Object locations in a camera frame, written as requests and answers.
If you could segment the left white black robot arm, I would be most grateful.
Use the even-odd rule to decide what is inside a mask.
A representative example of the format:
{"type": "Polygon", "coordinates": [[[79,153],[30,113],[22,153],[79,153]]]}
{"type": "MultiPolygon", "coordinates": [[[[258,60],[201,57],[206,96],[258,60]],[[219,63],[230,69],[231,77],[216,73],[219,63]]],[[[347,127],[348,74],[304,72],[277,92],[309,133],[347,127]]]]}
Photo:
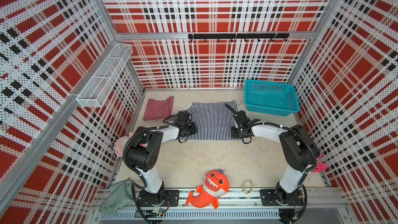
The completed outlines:
{"type": "Polygon", "coordinates": [[[165,199],[164,182],[160,179],[155,164],[159,158],[161,145],[168,141],[183,139],[197,134],[198,129],[193,116],[187,112],[178,112],[171,116],[175,120],[160,127],[139,127],[127,139],[123,148],[123,162],[135,172],[143,182],[138,203],[144,202],[159,206],[165,199]]]}

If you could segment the maroon tank top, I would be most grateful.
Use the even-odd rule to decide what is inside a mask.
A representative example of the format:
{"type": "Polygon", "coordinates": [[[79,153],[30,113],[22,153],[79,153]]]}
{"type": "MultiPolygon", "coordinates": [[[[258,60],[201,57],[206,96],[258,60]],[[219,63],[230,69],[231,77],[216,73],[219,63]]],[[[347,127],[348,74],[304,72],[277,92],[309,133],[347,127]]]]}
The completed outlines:
{"type": "Polygon", "coordinates": [[[143,120],[165,119],[172,115],[174,105],[174,97],[170,96],[165,101],[149,99],[143,120]]]}

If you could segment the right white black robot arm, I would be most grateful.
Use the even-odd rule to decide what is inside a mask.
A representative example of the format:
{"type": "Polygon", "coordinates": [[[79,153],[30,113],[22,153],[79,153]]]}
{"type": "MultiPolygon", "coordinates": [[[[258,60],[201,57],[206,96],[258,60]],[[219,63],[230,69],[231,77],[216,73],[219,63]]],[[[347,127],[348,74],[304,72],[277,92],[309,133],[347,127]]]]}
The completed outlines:
{"type": "Polygon", "coordinates": [[[231,128],[235,139],[265,138],[281,145],[287,168],[284,176],[277,183],[272,200],[279,205],[287,206],[298,196],[300,188],[308,174],[317,169],[317,158],[320,151],[313,139],[301,125],[285,127],[283,125],[250,120],[244,111],[237,112],[229,104],[225,107],[233,113],[235,127],[231,128]]]}

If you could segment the striped black white tank top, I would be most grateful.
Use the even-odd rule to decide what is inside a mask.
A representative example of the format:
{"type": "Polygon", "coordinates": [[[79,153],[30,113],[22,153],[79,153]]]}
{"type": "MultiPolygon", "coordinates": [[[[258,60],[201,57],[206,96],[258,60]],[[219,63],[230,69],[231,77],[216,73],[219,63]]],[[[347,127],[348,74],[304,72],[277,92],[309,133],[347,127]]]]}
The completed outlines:
{"type": "Polygon", "coordinates": [[[216,103],[192,102],[183,111],[190,114],[190,121],[197,128],[196,134],[183,136],[180,142],[186,141],[233,141],[232,130],[236,126],[231,112],[226,105],[237,111],[235,101],[216,103]]]}

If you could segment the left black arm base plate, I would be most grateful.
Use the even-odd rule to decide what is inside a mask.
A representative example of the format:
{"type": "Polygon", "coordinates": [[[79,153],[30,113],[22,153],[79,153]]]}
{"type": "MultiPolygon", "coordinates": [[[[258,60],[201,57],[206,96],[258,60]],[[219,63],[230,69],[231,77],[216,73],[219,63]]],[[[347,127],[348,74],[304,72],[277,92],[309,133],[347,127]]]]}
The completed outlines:
{"type": "Polygon", "coordinates": [[[140,207],[175,207],[178,205],[179,193],[179,190],[166,190],[152,194],[142,190],[138,195],[137,202],[140,207]]]}

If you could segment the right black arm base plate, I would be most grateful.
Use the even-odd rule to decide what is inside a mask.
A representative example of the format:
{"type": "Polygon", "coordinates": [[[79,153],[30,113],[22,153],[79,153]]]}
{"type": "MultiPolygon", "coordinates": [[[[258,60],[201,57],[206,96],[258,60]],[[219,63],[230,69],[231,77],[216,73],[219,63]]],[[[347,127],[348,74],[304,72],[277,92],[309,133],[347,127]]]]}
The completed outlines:
{"type": "Polygon", "coordinates": [[[262,189],[260,198],[263,206],[303,206],[304,200],[297,189],[292,193],[285,193],[281,189],[262,189]]]}

